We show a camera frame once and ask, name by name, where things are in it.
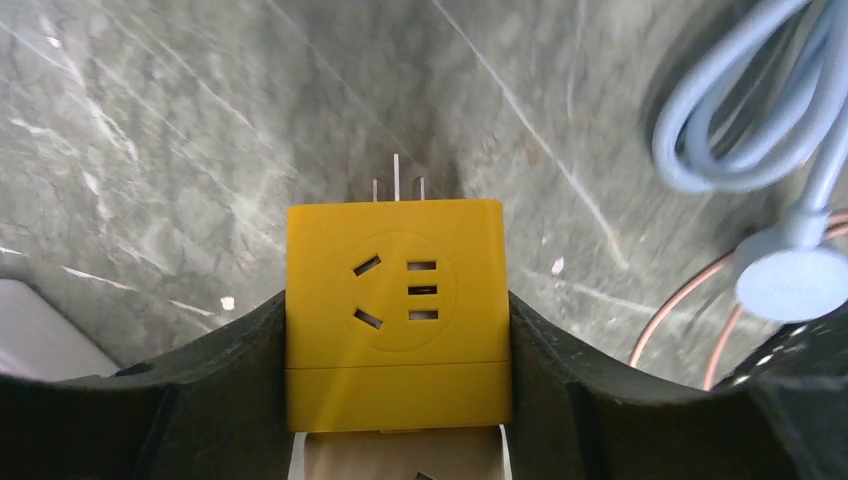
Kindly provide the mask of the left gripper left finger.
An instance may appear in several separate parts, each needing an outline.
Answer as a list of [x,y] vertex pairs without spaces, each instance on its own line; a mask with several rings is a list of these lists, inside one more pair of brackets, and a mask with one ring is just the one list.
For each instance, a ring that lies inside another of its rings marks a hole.
[[284,479],[285,302],[116,374],[1,380],[5,479]]

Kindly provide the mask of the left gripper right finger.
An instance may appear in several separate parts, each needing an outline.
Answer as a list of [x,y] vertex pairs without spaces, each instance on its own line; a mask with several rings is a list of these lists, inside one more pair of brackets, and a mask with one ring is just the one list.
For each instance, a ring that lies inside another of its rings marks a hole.
[[710,392],[510,300],[516,479],[843,479],[847,311],[785,326]]

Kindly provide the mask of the white power strip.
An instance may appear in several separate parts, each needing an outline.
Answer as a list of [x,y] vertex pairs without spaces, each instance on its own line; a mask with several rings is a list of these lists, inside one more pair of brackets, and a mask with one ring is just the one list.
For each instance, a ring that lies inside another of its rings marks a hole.
[[1,372],[56,382],[119,370],[93,341],[27,284],[1,281]]

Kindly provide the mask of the yellow cube adapter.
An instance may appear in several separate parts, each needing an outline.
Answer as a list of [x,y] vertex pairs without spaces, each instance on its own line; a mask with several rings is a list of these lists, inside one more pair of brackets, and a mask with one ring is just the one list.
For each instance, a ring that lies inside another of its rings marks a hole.
[[287,423],[303,433],[497,426],[513,415],[503,208],[415,196],[287,214]]

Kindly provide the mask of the peach cube adapter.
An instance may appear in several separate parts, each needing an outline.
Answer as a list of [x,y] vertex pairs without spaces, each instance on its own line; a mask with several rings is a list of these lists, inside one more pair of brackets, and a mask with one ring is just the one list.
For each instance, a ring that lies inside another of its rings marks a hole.
[[306,479],[505,479],[501,428],[313,433],[304,438]]

